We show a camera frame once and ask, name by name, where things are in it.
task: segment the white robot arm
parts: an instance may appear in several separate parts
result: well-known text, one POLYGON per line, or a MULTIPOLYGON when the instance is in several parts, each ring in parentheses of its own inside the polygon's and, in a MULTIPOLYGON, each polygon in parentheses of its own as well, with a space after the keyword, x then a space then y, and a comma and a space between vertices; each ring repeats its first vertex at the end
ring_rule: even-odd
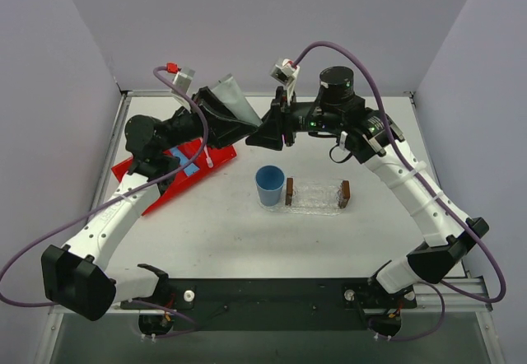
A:
MULTIPOLYGON (((208 88, 199 90, 195 98, 207 116, 208 144, 221 148, 247 137, 248 145, 282 150, 284 144, 292 146, 297 132, 338 138, 341 147, 351 151, 393 191, 423 234, 422 245, 407 256, 388 262, 370 278, 380 286, 379 294, 401 296, 420 280, 439 282, 474 246, 463 227, 445 215, 437 198, 447 202, 455 215, 479 236, 488 231, 483 219, 469 218, 439 190, 425 171, 424 162, 417 161, 399 128, 389 120, 398 148, 411 160, 414 170, 403 165, 386 139, 378 110, 366 108, 364 99, 355 94, 351 69, 325 69, 320 74, 320 90, 314 102, 296 102, 292 89, 298 67, 292 67, 290 61, 277 64, 272 75, 286 89, 281 86, 277 89, 269 112, 258 126, 238 120, 208 88), (437 198, 418 181, 417 172, 437 192, 437 198)), ((112 274, 105 270, 126 233, 163 189, 154 184, 132 196, 125 197, 124 193, 146 183, 152 173, 157 176, 167 173, 166 165, 170 163, 162 158, 157 160, 155 155, 197 138, 201 124, 194 114, 181 109, 166 121, 134 116, 125 132, 127 149, 135 161, 133 170, 124 176, 112 197, 122 197, 121 200, 97 214, 62 248, 51 245, 42 256, 46 296, 90 320, 100 318, 113 302, 155 295, 162 279, 168 278, 149 265, 140 264, 112 274)))

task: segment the plastic cup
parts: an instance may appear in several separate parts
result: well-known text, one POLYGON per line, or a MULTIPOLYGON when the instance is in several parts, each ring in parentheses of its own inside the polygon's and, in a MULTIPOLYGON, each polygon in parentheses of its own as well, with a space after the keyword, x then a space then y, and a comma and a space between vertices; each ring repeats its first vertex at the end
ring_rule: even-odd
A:
POLYGON ((274 165, 262 166, 256 172, 255 180, 260 202, 264 206, 276 205, 286 181, 282 170, 274 165))

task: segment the white table surface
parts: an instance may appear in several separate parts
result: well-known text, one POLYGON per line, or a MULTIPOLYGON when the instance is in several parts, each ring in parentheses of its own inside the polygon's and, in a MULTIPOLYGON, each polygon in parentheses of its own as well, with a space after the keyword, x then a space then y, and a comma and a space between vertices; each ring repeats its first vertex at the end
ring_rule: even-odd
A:
MULTIPOLYGON (((299 98, 308 101, 311 98, 299 98)), ((271 97, 250 97, 259 115, 271 97)), ((367 104, 375 108, 372 99, 367 104)), ((169 118, 170 97, 132 98, 128 112, 169 118)), ((409 98, 385 98, 414 154, 429 164, 409 98)), ((129 157, 124 134, 115 162, 129 157)), ((328 157, 333 140, 298 134, 293 147, 275 152, 235 145, 238 156, 157 211, 142 217, 110 261, 112 268, 148 263, 172 278, 342 278, 368 277, 389 259, 406 255, 422 236, 403 206, 356 160, 337 165, 328 157), (254 174, 263 165, 287 176, 350 181, 352 199, 334 217, 267 212, 258 202, 254 174)), ((111 176, 106 198, 118 183, 111 176)), ((449 276, 464 276, 460 264, 449 276)))

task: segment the gray wall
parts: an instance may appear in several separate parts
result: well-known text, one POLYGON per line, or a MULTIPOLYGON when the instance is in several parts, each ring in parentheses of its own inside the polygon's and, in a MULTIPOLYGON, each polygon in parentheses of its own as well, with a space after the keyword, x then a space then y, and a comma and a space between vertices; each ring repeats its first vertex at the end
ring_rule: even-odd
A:
MULTIPOLYGON (((417 113, 445 191, 491 225, 506 299, 494 320, 508 362, 525 362, 525 101, 527 0, 468 0, 417 91, 417 113)), ((492 294, 497 279, 480 251, 470 258, 492 294)))
MULTIPOLYGON (((121 88, 164 89, 153 66, 174 60, 197 85, 232 72, 244 91, 274 92, 279 58, 332 40, 363 59, 386 95, 415 90, 466 0, 73 0, 121 88)), ((346 63, 316 50, 298 92, 313 95, 319 72, 346 63)), ((362 78, 360 92, 369 94, 362 78)))
MULTIPOLYGON (((118 104, 118 87, 72 0, 0 0, 2 265, 88 209, 118 104)), ((4 294, 44 299, 44 247, 12 269, 4 294)), ((0 362, 33 362, 46 313, 0 303, 0 362)))

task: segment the red tray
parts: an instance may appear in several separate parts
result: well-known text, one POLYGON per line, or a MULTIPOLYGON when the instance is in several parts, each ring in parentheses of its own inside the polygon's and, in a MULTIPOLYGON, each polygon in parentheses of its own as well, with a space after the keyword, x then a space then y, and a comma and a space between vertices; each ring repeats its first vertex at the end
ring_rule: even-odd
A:
MULTIPOLYGON (((201 146, 201 141, 196 139, 193 142, 178 146, 178 149, 188 158, 190 158, 196 153, 196 151, 199 149, 199 146, 201 146)), ((225 165, 228 161, 232 160, 236 156, 236 150, 233 146, 224 147, 221 150, 214 150, 208 147, 208 155, 211 157, 212 162, 214 163, 212 168, 208 167, 207 156, 205 155, 205 152, 202 152, 196 161, 194 161, 194 164, 199 168, 199 170, 193 173, 190 177, 187 177, 183 171, 178 173, 170 187, 143 213, 143 215, 167 203, 176 195, 184 192, 188 187, 198 183, 200 180, 203 180, 205 177, 207 177, 207 175, 210 175, 213 171, 225 165)), ((130 157, 112 168, 112 172, 114 172, 114 176, 119 182, 123 179, 124 174, 126 174, 128 171, 132 160, 133 158, 130 157)))

